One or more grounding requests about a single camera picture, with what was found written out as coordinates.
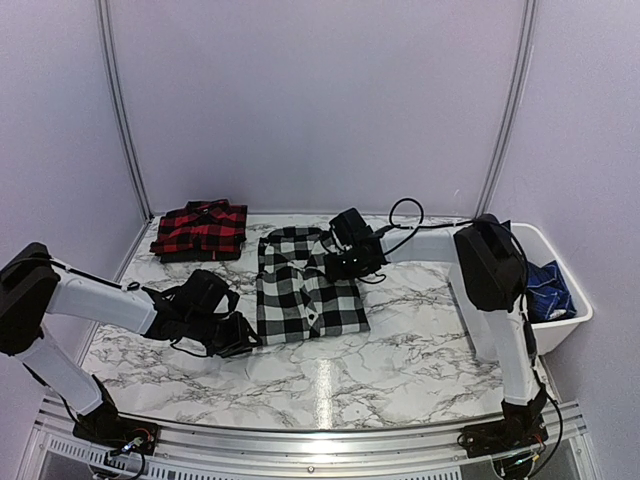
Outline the black white plaid shirt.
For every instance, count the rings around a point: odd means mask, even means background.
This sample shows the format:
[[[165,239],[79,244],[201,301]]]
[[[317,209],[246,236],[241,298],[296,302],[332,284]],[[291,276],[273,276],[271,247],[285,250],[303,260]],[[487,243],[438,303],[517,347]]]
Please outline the black white plaid shirt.
[[[264,345],[370,330],[355,281],[331,282],[325,255],[336,251],[327,230],[284,227],[259,239],[257,333]]]

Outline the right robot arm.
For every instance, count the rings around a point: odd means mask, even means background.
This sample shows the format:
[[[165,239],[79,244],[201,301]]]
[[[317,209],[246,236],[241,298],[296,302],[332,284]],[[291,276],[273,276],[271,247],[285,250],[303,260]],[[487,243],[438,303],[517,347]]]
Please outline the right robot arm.
[[[534,431],[547,396],[535,371],[537,346],[526,319],[526,255],[507,222],[491,214],[460,223],[372,229],[351,208],[329,223],[339,250],[325,257],[327,278],[358,279],[391,263],[448,263],[468,324],[485,325],[503,375],[503,414],[495,438],[515,448]]]

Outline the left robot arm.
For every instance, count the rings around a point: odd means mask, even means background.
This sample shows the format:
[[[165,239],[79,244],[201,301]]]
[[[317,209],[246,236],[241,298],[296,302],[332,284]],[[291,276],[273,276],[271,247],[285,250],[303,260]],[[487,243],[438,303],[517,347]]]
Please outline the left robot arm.
[[[45,316],[77,317],[171,345],[189,339],[203,346],[204,357],[228,358],[261,344],[238,302],[238,294],[210,271],[198,269],[163,291],[121,285],[73,268],[34,242],[1,270],[1,352],[87,419],[102,443],[116,445],[126,436],[125,421],[105,387],[56,344]]]

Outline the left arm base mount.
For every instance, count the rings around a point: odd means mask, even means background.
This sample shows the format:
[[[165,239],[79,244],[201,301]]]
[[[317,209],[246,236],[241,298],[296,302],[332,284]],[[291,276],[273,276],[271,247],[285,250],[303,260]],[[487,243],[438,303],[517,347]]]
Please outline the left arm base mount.
[[[160,427],[158,424],[123,417],[114,404],[103,401],[86,415],[78,414],[73,435],[77,438],[110,447],[119,454],[130,452],[152,455]]]

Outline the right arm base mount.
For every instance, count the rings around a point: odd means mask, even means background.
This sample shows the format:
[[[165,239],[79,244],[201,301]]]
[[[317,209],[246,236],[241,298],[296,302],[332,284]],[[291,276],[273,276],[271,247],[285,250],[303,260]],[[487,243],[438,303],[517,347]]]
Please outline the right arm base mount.
[[[503,401],[500,420],[463,427],[457,443],[469,458],[541,445],[549,438],[542,416],[546,403],[545,396],[536,397],[526,405]]]

